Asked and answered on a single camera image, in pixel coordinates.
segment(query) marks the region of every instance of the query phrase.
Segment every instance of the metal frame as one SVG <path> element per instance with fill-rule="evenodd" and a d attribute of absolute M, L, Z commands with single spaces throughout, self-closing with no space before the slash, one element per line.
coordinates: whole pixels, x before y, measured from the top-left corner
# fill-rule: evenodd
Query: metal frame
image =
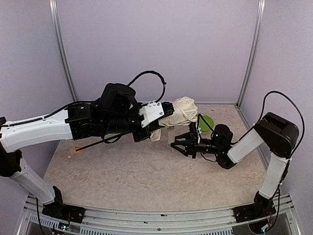
<path fill-rule="evenodd" d="M 245 72 L 244 82 L 243 82 L 243 85 L 241 87 L 238 101 L 237 101 L 237 106 L 239 108 L 241 107 L 241 105 L 243 103 L 243 100 L 244 100 L 244 97 L 245 97 L 245 94 L 246 94 L 246 91 L 248 88 L 248 84 L 250 81 L 250 77 L 251 77 L 254 59 L 256 56 L 256 51 L 258 48 L 259 38 L 260 38 L 260 34 L 261 34 L 261 27 L 262 27 L 263 15 L 264 15 L 264 7 L 265 7 L 265 0 L 259 0 L 259 7 L 258 7 L 258 13 L 257 13 L 257 17 L 256 17 L 256 22 L 255 22 L 255 28 L 254 28 L 254 34 L 253 34 L 250 56 L 249 56 L 248 65 L 247 65 L 246 72 Z"/>
<path fill-rule="evenodd" d="M 56 0 L 49 0 L 49 5 L 50 5 L 50 11 L 51 11 L 51 16 L 52 16 L 52 22 L 57 38 L 57 44 L 60 52 L 60 57 L 65 73 L 65 78 L 67 81 L 67 86 L 71 95 L 71 98 L 73 101 L 78 101 L 76 89 L 69 71 L 68 67 L 68 62 L 67 62 L 67 57 L 65 54 L 65 48 L 63 44 L 63 39 L 62 39 L 62 33 L 61 33 L 61 27 L 60 27 L 60 21 L 59 21 L 59 15 L 58 15 L 58 8 L 57 8 L 57 1 Z"/>
<path fill-rule="evenodd" d="M 278 197 L 274 198 L 277 206 Z M 237 225 L 256 222 L 251 220 L 243 223 L 236 223 L 231 207 L 196 210 L 196 211 L 171 211 L 171 212 L 148 212 L 148 211 L 120 211 L 97 208 L 86 208 L 82 224 L 71 223 L 72 231 L 68 234 L 76 235 L 217 235 L 232 234 L 232 228 Z M 288 194 L 280 198 L 280 214 L 287 213 L 293 235 L 301 235 L 298 229 L 297 217 L 294 215 L 294 207 Z M 59 222 L 59 219 L 40 215 L 42 226 L 52 228 Z M 30 222 L 38 223 L 36 200 L 29 196 L 24 210 L 20 217 L 20 225 L 17 235 L 25 235 Z"/>

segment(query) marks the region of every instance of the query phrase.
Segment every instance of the cream cloth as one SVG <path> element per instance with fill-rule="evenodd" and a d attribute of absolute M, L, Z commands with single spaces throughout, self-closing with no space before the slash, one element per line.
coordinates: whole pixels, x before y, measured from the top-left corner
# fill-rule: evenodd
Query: cream cloth
<path fill-rule="evenodd" d="M 183 97 L 173 102 L 174 113 L 166 118 L 158 121 L 160 126 L 168 127 L 169 143 L 174 142 L 175 132 L 174 126 L 189 125 L 191 122 L 197 121 L 198 108 L 195 101 L 189 97 Z M 161 129 L 151 133 L 151 141 L 159 141 L 161 138 Z"/>

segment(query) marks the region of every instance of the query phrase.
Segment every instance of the black cable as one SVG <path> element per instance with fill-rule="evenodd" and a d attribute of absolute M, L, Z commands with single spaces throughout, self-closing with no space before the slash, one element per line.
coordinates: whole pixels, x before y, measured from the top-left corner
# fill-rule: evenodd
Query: black cable
<path fill-rule="evenodd" d="M 212 163 L 215 163 L 215 162 L 216 162 L 216 160 L 215 160 L 215 161 L 212 161 L 212 160 L 210 160 L 210 159 L 205 158 L 205 156 L 204 156 L 202 153 L 200 153 L 200 155 L 201 155 L 204 159 L 206 159 L 207 161 L 209 161 L 209 162 L 212 162 Z"/>
<path fill-rule="evenodd" d="M 276 212 L 276 217 L 275 217 L 275 220 L 274 220 L 274 222 L 272 223 L 272 224 L 269 224 L 269 227 L 268 227 L 268 229 L 267 230 L 265 230 L 265 231 L 261 231 L 260 233 L 255 233 L 255 232 L 253 232 L 253 231 L 251 231 L 252 233 L 254 233 L 254 234 L 265 234 L 265 233 L 267 233 L 269 230 L 271 230 L 273 227 L 274 227 L 274 225 L 275 225 L 275 223 L 276 223 L 276 221 L 277 221 L 277 219 L 278 219 L 278 214 L 279 214 L 279 209 L 280 209 L 280 188 L 278 187 L 277 188 L 277 190 L 276 190 L 276 192 L 278 191 L 278 205 L 277 205 L 277 212 Z"/>
<path fill-rule="evenodd" d="M 81 148 L 76 149 L 76 152 L 77 152 L 77 151 L 80 151 L 80 150 L 83 150 L 83 149 L 86 149 L 86 148 L 90 148 L 90 147 L 95 146 L 95 145 L 100 144 L 100 143 L 115 143 L 115 142 L 117 142 L 118 140 L 120 140 L 122 136 L 127 135 L 127 134 L 129 134 L 129 133 L 118 134 L 118 135 L 111 136 L 111 137 L 108 137 L 108 138 L 106 138 L 106 139 L 103 139 L 103 140 L 100 140 L 100 141 L 97 141 L 97 142 L 88 144 L 88 145 L 86 145 L 86 146 L 84 146 L 84 147 L 81 147 Z"/>
<path fill-rule="evenodd" d="M 45 235 L 43 227 L 41 226 L 41 221 L 40 221 L 40 216 L 39 216 L 38 198 L 36 198 L 36 206 L 37 206 L 37 217 L 38 217 L 39 227 L 40 227 L 42 234 Z"/>
<path fill-rule="evenodd" d="M 206 120 L 202 117 L 202 115 L 201 115 L 201 114 L 198 114 L 198 116 L 201 117 L 201 119 L 202 119 L 202 120 L 204 121 L 204 123 L 208 126 L 208 128 L 210 128 L 210 130 L 211 130 L 212 132 L 214 132 L 213 128 L 209 125 L 209 123 L 206 122 Z"/>
<path fill-rule="evenodd" d="M 92 102 L 92 101 L 75 101 L 75 102 L 72 102 L 72 103 L 70 103 L 70 104 L 67 104 L 67 105 L 63 106 L 62 108 L 60 108 L 60 109 L 54 111 L 54 112 L 51 113 L 51 114 L 48 114 L 48 115 L 44 116 L 43 118 L 42 118 L 42 117 L 39 117 L 39 118 L 36 118 L 36 119 L 31 119 L 31 120 L 27 120 L 27 121 L 21 121 L 21 122 L 12 123 L 12 124 L 10 124 L 10 125 L 7 125 L 7 124 L 5 124 L 5 125 L 0 125 L 0 127 L 18 126 L 18 125 L 23 125 L 23 124 L 35 122 L 35 121 L 44 120 L 44 119 L 49 118 L 49 117 L 55 115 L 56 113 L 62 111 L 63 109 L 67 108 L 69 105 L 77 104 L 77 103 L 91 103 L 91 102 Z"/>
<path fill-rule="evenodd" d="M 299 113 L 300 118 L 301 118 L 301 122 L 302 122 L 302 135 L 301 135 L 301 138 L 300 138 L 298 144 L 296 145 L 296 147 L 295 147 L 295 148 L 293 149 L 293 151 L 291 152 L 291 155 L 290 155 L 290 156 L 292 156 L 293 153 L 296 151 L 296 149 L 299 147 L 300 143 L 301 143 L 302 140 L 303 140 L 304 132 L 305 132 L 305 124 L 304 124 L 304 119 L 303 119 L 303 116 L 302 116 L 302 114 L 301 114 L 301 111 L 299 110 L 299 108 L 297 107 L 297 105 L 296 105 L 288 96 L 286 96 L 284 93 L 279 92 L 279 91 L 270 91 L 270 92 L 268 92 L 268 93 L 264 96 L 264 98 L 263 98 L 263 104 L 262 104 L 261 114 L 260 114 L 260 116 L 259 116 L 259 119 L 256 121 L 256 123 L 261 120 L 262 115 L 263 115 L 263 112 L 264 112 L 264 108 L 265 108 L 265 100 L 266 100 L 266 98 L 267 98 L 270 94 L 272 94 L 272 93 L 280 94 L 281 96 L 283 96 L 284 98 L 286 98 L 286 99 L 294 106 L 294 108 L 297 110 L 297 112 Z M 239 138 L 239 140 L 238 140 L 237 142 L 239 142 L 240 140 L 242 140 L 242 138 L 245 137 L 253 128 L 254 128 L 254 127 L 252 126 L 243 136 L 241 136 L 241 137 Z"/>
<path fill-rule="evenodd" d="M 140 74 L 138 74 L 132 81 L 130 81 L 130 83 L 127 84 L 127 86 L 131 86 L 139 77 L 141 77 L 142 75 L 145 75 L 145 74 L 148 74 L 148 73 L 151 73 L 151 74 L 154 74 L 156 76 L 158 76 L 160 79 L 161 79 L 161 82 L 163 84 L 163 91 L 162 91 L 162 94 L 161 96 L 159 97 L 159 99 L 156 100 L 156 103 L 158 103 L 164 96 L 165 94 L 165 85 L 166 85 L 166 82 L 164 80 L 164 77 L 162 77 L 161 74 L 159 74 L 158 72 L 156 71 L 153 71 L 153 70 L 147 70 L 147 71 L 144 71 L 144 72 L 141 72 Z"/>
<path fill-rule="evenodd" d="M 280 188 L 278 187 L 278 206 L 277 206 L 276 217 L 275 217 L 275 220 L 274 220 L 274 222 L 272 223 L 272 225 L 269 227 L 269 229 L 267 229 L 267 230 L 265 231 L 266 233 L 274 227 L 274 225 L 275 225 L 275 223 L 276 223 L 276 221 L 277 221 L 277 218 L 278 218 L 279 208 L 280 208 Z"/>

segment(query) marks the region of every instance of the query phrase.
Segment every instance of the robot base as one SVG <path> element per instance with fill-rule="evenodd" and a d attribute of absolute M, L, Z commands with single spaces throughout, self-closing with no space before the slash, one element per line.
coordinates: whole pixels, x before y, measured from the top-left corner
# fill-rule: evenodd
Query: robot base
<path fill-rule="evenodd" d="M 43 214 L 81 224 L 85 215 L 85 208 L 64 204 L 60 190 L 55 186 L 53 189 L 55 191 L 54 202 L 44 205 Z"/>
<path fill-rule="evenodd" d="M 276 213 L 276 209 L 274 203 L 271 201 L 268 207 L 260 214 L 255 213 L 255 204 L 249 204 L 245 206 L 235 207 L 234 209 L 234 216 L 236 218 L 237 223 L 259 219 L 267 217 L 271 214 Z"/>

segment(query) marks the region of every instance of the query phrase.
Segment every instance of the white wall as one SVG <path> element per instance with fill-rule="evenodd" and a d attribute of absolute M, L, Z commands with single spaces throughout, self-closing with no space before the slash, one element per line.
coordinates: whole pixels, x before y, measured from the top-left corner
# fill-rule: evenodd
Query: white wall
<path fill-rule="evenodd" d="M 305 235 L 312 234 L 313 221 L 312 29 L 311 0 L 267 1 L 256 61 L 242 106 L 251 125 L 260 115 L 264 95 L 268 91 L 279 90 L 302 111 L 306 133 L 295 152 L 283 189 L 291 195 Z M 266 104 L 267 111 L 295 122 L 301 130 L 297 112 L 283 98 L 271 94 Z"/>
<path fill-rule="evenodd" d="M 0 0 L 0 101 L 0 117 L 7 120 L 47 114 L 70 102 L 47 0 Z M 43 176 L 55 147 L 27 147 L 22 156 Z M 1 235 L 13 234 L 27 196 L 0 177 Z"/>
<path fill-rule="evenodd" d="M 257 0 L 58 0 L 71 75 L 82 100 L 109 82 L 160 72 L 164 99 L 236 103 L 243 82 Z M 157 99 L 159 79 L 134 84 L 137 99 Z"/>

